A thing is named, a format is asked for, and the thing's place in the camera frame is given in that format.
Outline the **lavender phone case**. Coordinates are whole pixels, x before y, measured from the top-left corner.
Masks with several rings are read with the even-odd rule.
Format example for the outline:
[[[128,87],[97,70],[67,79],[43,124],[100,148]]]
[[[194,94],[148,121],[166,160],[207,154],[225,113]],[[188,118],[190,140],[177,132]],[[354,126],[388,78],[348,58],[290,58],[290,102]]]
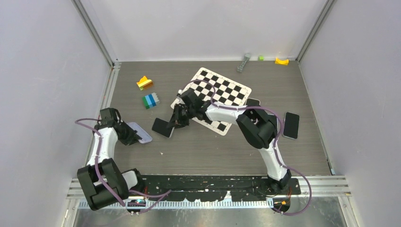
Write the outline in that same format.
[[[135,130],[137,135],[141,137],[141,139],[138,139],[139,143],[141,144],[146,144],[150,143],[153,138],[142,128],[140,127],[136,122],[129,122],[127,123],[133,130]]]

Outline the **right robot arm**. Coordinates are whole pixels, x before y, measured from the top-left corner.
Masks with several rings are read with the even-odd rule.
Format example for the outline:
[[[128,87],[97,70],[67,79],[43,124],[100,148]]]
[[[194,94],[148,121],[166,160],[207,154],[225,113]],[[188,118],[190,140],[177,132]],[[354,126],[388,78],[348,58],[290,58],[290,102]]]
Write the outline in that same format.
[[[280,131],[261,106],[233,106],[204,101],[190,88],[182,92],[179,103],[174,105],[173,114],[166,125],[167,129],[182,128],[189,120],[219,121],[237,125],[246,141],[257,149],[267,167],[270,189],[282,194],[289,187],[291,171],[281,157],[278,148]]]

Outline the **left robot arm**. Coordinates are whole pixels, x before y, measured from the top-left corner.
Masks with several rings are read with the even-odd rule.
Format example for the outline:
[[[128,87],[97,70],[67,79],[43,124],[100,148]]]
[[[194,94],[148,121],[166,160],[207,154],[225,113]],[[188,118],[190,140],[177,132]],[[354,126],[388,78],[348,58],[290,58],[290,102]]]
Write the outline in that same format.
[[[91,210],[120,203],[131,193],[141,195],[145,183],[137,169],[121,172],[113,157],[117,142],[125,146],[149,143],[152,137],[137,123],[126,123],[115,108],[100,110],[100,119],[91,128],[94,147],[87,164],[77,170],[77,177]]]

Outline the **phone in blue case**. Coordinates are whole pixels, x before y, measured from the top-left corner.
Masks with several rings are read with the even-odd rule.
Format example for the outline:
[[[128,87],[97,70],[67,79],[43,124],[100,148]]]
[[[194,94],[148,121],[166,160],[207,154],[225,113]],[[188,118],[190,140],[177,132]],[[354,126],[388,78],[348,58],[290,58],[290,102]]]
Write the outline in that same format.
[[[269,116],[269,121],[273,124],[273,126],[275,128],[275,132],[277,133],[279,131],[277,117],[271,113],[269,113],[268,116]]]

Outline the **black phone at right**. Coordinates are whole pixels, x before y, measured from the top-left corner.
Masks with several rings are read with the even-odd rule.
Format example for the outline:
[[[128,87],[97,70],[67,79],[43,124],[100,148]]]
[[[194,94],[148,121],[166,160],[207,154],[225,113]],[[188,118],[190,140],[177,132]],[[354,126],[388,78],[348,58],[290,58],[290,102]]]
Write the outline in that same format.
[[[296,113],[286,112],[284,117],[283,137],[298,139],[300,116]]]

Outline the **green blue brick stack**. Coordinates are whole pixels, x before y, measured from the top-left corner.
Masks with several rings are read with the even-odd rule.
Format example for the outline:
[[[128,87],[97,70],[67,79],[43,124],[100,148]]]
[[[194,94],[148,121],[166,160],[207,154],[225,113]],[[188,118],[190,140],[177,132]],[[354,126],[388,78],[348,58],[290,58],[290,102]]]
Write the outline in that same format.
[[[143,96],[142,102],[146,109],[150,109],[160,104],[160,100],[156,93],[151,93],[149,95]]]

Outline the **yellow orange brick stack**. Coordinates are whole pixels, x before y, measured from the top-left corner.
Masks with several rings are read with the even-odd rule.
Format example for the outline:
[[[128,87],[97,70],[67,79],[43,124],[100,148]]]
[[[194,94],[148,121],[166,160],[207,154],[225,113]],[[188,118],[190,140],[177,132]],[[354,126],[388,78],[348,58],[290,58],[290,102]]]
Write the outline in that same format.
[[[148,89],[153,86],[153,80],[148,79],[146,76],[143,76],[138,82],[137,86],[140,90]]]

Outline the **black white checkerboard mat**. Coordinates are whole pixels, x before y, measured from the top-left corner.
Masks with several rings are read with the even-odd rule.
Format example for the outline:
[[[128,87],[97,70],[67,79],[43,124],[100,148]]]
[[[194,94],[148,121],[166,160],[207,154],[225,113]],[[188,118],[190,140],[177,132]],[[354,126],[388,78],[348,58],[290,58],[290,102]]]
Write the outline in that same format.
[[[171,108],[175,105],[183,104],[181,94],[188,89],[192,89],[198,97],[195,107],[203,108],[210,103],[223,105],[243,106],[252,92],[246,85],[215,73],[205,67],[201,67],[190,80],[190,82],[178,91],[178,97],[171,103]]]

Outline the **yellow arch block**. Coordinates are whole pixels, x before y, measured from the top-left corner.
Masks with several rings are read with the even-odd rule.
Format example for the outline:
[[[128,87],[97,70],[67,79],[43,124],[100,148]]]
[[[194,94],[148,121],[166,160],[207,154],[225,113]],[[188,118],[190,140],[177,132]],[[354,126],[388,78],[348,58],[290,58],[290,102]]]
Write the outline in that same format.
[[[282,59],[279,59],[279,58],[275,58],[275,64],[286,65],[287,66],[289,64],[289,59],[282,60]]]

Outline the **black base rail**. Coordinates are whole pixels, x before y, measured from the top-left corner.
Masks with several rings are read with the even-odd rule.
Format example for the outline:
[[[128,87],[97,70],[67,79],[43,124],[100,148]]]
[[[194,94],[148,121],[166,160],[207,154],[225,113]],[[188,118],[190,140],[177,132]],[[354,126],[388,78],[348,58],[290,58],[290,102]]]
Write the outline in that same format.
[[[266,177],[251,175],[138,175],[130,190],[146,195],[160,196],[165,201],[262,201],[268,197],[300,195],[296,178],[290,178],[285,186]]]

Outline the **grey metal bracket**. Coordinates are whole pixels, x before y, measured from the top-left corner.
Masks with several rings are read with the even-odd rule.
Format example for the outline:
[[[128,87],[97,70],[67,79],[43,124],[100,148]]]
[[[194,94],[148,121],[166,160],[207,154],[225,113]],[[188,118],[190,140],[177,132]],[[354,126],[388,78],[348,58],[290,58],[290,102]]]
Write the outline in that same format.
[[[246,53],[244,55],[244,57],[243,57],[243,60],[242,60],[241,64],[239,66],[237,66],[236,71],[239,72],[239,73],[242,73],[245,65],[250,60],[250,58],[251,58],[251,54],[250,53]]]

